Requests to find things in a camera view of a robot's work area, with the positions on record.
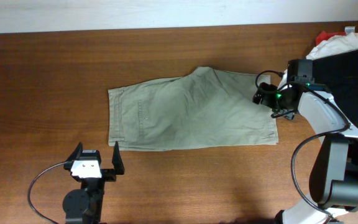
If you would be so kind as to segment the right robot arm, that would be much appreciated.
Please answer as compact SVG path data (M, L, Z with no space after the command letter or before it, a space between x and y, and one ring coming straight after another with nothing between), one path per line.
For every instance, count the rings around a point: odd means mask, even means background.
M309 178L309 194L278 212L275 223L337 223L358 211L358 65L329 59L291 60L281 86L255 83L255 104L272 118L300 114L321 141Z

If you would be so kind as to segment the khaki shorts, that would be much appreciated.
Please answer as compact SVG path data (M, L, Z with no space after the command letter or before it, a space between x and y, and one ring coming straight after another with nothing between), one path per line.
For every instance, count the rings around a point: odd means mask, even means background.
M270 108L252 102L256 80L198 67L185 77L110 89L108 144L122 151L275 145Z

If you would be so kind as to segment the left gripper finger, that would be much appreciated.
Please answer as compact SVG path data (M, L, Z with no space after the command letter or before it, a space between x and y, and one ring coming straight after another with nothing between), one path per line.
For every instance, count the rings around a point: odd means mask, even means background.
M119 143L117 141L114 144L112 164L114 170L125 170L124 163L122 161L120 150L119 150Z
M83 151L83 144L82 142L79 142L75 150L68 156L67 162L73 162L75 160L78 160L78 158L81 156L81 152Z

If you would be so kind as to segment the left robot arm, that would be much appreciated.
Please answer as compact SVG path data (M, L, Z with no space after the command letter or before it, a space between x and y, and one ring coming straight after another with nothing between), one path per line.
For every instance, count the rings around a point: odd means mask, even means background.
M112 169L102 169L98 150L85 150L82 143L77 145L63 165L71 177L81 184L79 189L68 192L63 199L65 223L101 222L105 183L115 182L117 176L125 173L117 142L113 149L112 165Z

